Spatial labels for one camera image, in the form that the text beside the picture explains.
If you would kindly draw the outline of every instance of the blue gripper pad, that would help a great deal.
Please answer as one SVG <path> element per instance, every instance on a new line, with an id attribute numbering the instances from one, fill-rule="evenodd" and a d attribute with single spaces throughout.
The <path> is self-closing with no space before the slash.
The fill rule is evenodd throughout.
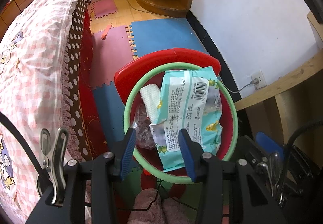
<path id="1" fill-rule="evenodd" d="M 263 132 L 259 131 L 255 136 L 255 142 L 260 145 L 268 154 L 272 152 L 277 152 L 280 159 L 284 160 L 284 149 L 277 144 L 274 140 L 268 137 Z"/>
<path id="2" fill-rule="evenodd" d="M 186 129 L 181 129 L 178 132 L 178 143 L 180 145 L 180 151 L 183 156 L 185 169 L 187 172 L 187 175 L 191 178 L 193 182 L 196 181 L 197 176 L 195 172 L 195 163 L 193 154 L 190 150 L 190 143 L 192 142 L 190 136 L 188 135 L 188 132 Z"/>
<path id="3" fill-rule="evenodd" d="M 132 161 L 132 154 L 136 144 L 136 131 L 133 128 L 128 128 L 125 139 L 128 139 L 128 142 L 121 158 L 121 180 L 123 180 L 129 172 L 129 166 Z"/>

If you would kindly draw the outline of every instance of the pink foam mat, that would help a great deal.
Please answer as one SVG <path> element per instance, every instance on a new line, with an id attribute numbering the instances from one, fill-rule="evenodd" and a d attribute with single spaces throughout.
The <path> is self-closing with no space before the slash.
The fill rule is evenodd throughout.
<path id="1" fill-rule="evenodd" d="M 102 33 L 94 33 L 93 60 L 90 71 L 90 86 L 95 89 L 114 80 L 114 74 L 124 65 L 133 61 L 133 53 L 128 38 L 127 26 L 111 28 L 105 40 L 101 39 Z"/>
<path id="2" fill-rule="evenodd" d="M 93 12 L 93 10 L 94 10 L 94 3 L 95 2 L 97 2 L 97 1 L 100 1 L 100 0 L 92 0 L 91 2 L 90 2 L 90 4 L 88 5 L 88 12 L 89 12 L 89 14 L 90 14 L 90 19 L 92 20 L 92 17 L 91 17 L 91 15 L 92 15 L 92 12 Z"/>
<path id="3" fill-rule="evenodd" d="M 94 17 L 100 18 L 118 12 L 114 0 L 99 0 L 93 3 Z"/>

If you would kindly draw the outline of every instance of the wooden shelf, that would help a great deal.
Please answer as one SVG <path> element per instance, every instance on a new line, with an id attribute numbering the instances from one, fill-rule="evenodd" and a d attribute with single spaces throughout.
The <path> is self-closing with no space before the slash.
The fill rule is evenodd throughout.
<path id="1" fill-rule="evenodd" d="M 141 2 L 162 10 L 186 11 L 177 0 L 140 0 Z"/>

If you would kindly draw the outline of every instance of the barcode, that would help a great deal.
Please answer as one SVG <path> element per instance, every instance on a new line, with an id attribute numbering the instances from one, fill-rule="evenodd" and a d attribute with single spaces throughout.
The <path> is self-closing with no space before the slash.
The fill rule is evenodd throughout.
<path id="1" fill-rule="evenodd" d="M 206 83 L 196 82 L 194 99 L 204 101 L 205 94 L 206 94 Z"/>

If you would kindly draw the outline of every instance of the bed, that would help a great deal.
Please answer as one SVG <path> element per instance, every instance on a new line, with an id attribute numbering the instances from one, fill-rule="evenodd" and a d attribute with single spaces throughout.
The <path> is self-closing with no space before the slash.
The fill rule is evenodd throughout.
<path id="1" fill-rule="evenodd" d="M 39 134 L 60 127 L 69 139 L 65 162 L 86 161 L 106 150 L 89 87 L 93 48 L 91 0 L 35 0 L 0 43 L 0 110 L 39 157 Z M 0 125 L 0 205 L 13 223 L 25 223 L 39 200 L 37 172 L 10 132 Z"/>

